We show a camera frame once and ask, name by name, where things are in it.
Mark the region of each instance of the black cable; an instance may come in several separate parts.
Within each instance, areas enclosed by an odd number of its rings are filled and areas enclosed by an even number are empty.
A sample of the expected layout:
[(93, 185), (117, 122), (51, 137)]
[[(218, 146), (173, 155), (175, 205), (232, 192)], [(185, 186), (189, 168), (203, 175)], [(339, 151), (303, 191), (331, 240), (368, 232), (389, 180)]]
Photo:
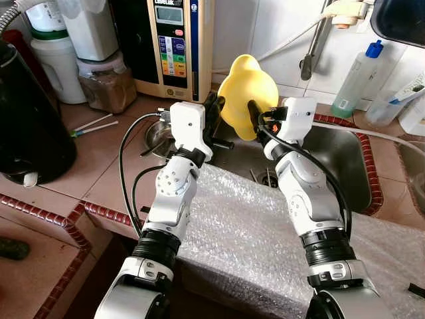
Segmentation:
[(121, 189), (122, 189), (122, 193), (124, 195), (124, 203), (126, 205), (126, 209), (128, 212), (128, 217), (130, 218), (131, 224), (133, 225), (134, 231), (137, 233), (137, 235), (140, 237), (141, 235), (141, 223), (139, 220), (139, 217), (137, 215), (137, 212), (133, 212), (131, 210), (131, 206), (128, 200), (128, 195), (127, 195), (127, 190), (126, 190), (126, 182), (124, 180), (124, 168), (122, 165), (122, 154), (124, 151), (124, 146), (127, 142), (127, 139), (129, 137), (129, 135), (131, 134), (131, 132), (133, 131), (133, 129), (144, 119), (149, 118), (151, 116), (160, 116), (161, 113), (160, 112), (155, 112), (155, 113), (148, 113), (145, 114), (143, 116), (141, 116), (140, 118), (138, 118), (127, 130), (126, 134), (124, 135), (121, 145), (120, 145), (120, 150), (118, 152), (118, 168), (120, 171), (120, 180), (121, 180)]
[(137, 187), (137, 183), (139, 182), (139, 180), (150, 171), (156, 171), (157, 169), (161, 169), (163, 167), (165, 167), (165, 165), (159, 165), (159, 166), (153, 166), (153, 167), (147, 168), (144, 171), (141, 171), (140, 173), (138, 173), (138, 175), (135, 177), (133, 182), (133, 187), (131, 188), (131, 200), (133, 202), (133, 211), (137, 212), (137, 205), (135, 204), (135, 189)]
[(345, 232), (347, 234), (348, 239), (350, 239), (351, 237), (351, 227), (352, 227), (352, 213), (351, 213), (351, 209), (347, 203), (344, 191), (342, 190), (342, 187), (339, 185), (339, 182), (337, 181), (337, 179), (333, 176), (333, 174), (318, 160), (316, 159), (314, 156), (312, 156), (310, 153), (306, 152), (305, 150), (301, 149), (301, 148), (297, 148), (296, 146), (283, 141), (281, 138), (277, 137), (276, 135), (274, 135), (273, 133), (271, 133), (271, 131), (269, 131), (269, 129), (267, 129), (267, 126), (265, 124), (265, 121), (263, 119), (264, 114), (260, 114), (258, 116), (258, 127), (260, 130), (262, 130), (269, 138), (275, 140), (277, 143), (285, 146), (286, 148), (288, 148), (291, 151), (297, 152), (299, 155), (304, 156), (305, 158), (307, 158), (308, 160), (310, 160), (312, 163), (314, 163), (318, 168), (320, 168), (326, 175), (327, 179), (329, 180), (329, 182), (331, 183), (332, 187), (334, 188), (335, 192), (337, 193), (337, 196), (340, 198), (340, 200), (342, 201), (342, 204), (345, 208), (345, 212), (347, 214), (347, 217), (344, 218), (343, 214), (341, 214), (343, 220), (345, 221)]

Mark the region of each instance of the yellow object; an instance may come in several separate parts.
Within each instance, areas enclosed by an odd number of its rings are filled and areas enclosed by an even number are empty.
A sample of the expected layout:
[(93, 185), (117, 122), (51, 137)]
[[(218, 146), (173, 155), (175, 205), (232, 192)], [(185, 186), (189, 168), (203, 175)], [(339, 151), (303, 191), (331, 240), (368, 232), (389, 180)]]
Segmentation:
[(261, 112), (278, 106), (279, 92), (273, 79), (261, 70), (257, 60), (249, 54), (239, 56), (232, 64), (229, 75), (218, 90), (226, 98), (222, 119), (240, 138), (254, 140), (256, 134), (248, 111), (248, 102), (255, 100)]

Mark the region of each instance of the stainless steel sink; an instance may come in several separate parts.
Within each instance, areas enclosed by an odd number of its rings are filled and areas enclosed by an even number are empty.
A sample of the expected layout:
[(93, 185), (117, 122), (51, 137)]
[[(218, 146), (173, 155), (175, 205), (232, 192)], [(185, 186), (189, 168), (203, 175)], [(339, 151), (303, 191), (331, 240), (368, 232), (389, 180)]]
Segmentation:
[[(259, 183), (268, 185), (270, 182), (272, 187), (277, 187), (276, 163), (266, 159), (261, 144), (241, 140), (224, 122), (218, 127), (215, 137), (233, 142), (234, 149), (216, 148), (211, 164), (248, 179), (254, 179), (254, 175)], [(303, 148), (309, 150), (339, 180), (353, 211), (361, 212), (371, 204), (365, 161), (356, 135), (313, 127), (304, 140)]]
[[(411, 142), (425, 151), (425, 143)], [(400, 154), (413, 189), (413, 195), (422, 212), (425, 213), (425, 159), (407, 146), (400, 145)]]

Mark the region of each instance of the tiled countertop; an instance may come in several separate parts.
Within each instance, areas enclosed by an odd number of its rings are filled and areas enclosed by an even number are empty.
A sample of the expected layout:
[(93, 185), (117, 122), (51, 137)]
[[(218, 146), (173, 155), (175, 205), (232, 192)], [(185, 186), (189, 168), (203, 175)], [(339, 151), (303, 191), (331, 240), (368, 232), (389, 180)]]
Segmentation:
[[(123, 215), (126, 210), (118, 177), (118, 148), (124, 133), (136, 118), (142, 114), (155, 111), (159, 107), (169, 107), (172, 103), (172, 100), (139, 96), (137, 101), (123, 114), (114, 116), (120, 121), (119, 125), (92, 132), (76, 139), (77, 160), (62, 177), (52, 183), (30, 190), (23, 189), (0, 177), (0, 193), (25, 202), (36, 201), (42, 206), (41, 208), (47, 206), (51, 211), (53, 209), (66, 211), (80, 200), (93, 203), (111, 210), (99, 210), (99, 207), (93, 207), (90, 212), (98, 216), (98, 218), (95, 218), (95, 222), (109, 230), (134, 237), (133, 231), (128, 227), (128, 218)], [(317, 112), (330, 115), (329, 106), (319, 105)], [(84, 104), (64, 105), (62, 106), (62, 114), (64, 123), (69, 130), (104, 115), (103, 112), (92, 110)], [(360, 128), (370, 130), (371, 128), (364, 121), (363, 114), (364, 112), (356, 112), (348, 120), (354, 122)], [(139, 157), (139, 154), (145, 148), (144, 133), (151, 122), (147, 120), (146, 123), (141, 124), (130, 137), (125, 148), (124, 167), (128, 192), (137, 173), (153, 165), (164, 163), (162, 159), (154, 155)], [(385, 128), (384, 133), (395, 136), (404, 134), (397, 123)], [(375, 217), (425, 230), (425, 218), (414, 206), (408, 190), (406, 174), (395, 144), (374, 137), (370, 137), (370, 141), (384, 195), (384, 204), (375, 214)], [(155, 195), (153, 174), (147, 175), (139, 183), (137, 189), (138, 207), (151, 205)]]

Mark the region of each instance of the white wire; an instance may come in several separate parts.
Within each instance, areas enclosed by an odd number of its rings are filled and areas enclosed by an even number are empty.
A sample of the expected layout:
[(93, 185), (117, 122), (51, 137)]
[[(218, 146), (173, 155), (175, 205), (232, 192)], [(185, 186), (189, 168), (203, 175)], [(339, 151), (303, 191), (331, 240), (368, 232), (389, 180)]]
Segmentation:
[(391, 136), (391, 135), (378, 133), (378, 132), (374, 132), (374, 131), (362, 130), (362, 129), (359, 129), (359, 128), (347, 128), (347, 127), (344, 127), (344, 126), (325, 124), (325, 123), (319, 123), (319, 122), (313, 122), (313, 125), (319, 126), (321, 128), (331, 128), (332, 130), (350, 131), (350, 132), (353, 132), (353, 133), (361, 133), (361, 134), (376, 136), (377, 138), (383, 138), (383, 139), (390, 140), (390, 141), (393, 141), (393, 142), (396, 142), (396, 143), (400, 143), (404, 146), (407, 146), (408, 148), (411, 148), (412, 150), (416, 151), (417, 153), (419, 153), (420, 155), (425, 157), (425, 152), (422, 151), (419, 147), (417, 147), (417, 146), (413, 145), (412, 143), (409, 143), (405, 140), (402, 140), (401, 138), (395, 138), (394, 136)]
[(321, 13), (309, 25), (307, 25), (304, 29), (301, 29), (296, 34), (294, 34), (291, 37), (287, 38), (284, 42), (281, 42), (276, 48), (274, 48), (272, 50), (269, 50), (266, 53), (264, 53), (262, 56), (260, 56), (259, 58), (257, 58), (257, 61), (260, 62), (260, 61), (268, 58), (269, 56), (272, 56), (273, 54), (278, 53), (284, 47), (286, 47), (288, 44), (292, 43), (294, 40), (298, 39), (304, 33), (308, 32), (312, 27), (314, 27), (316, 24), (318, 24), (324, 18), (327, 18), (327, 15), (324, 14), (324, 13)]

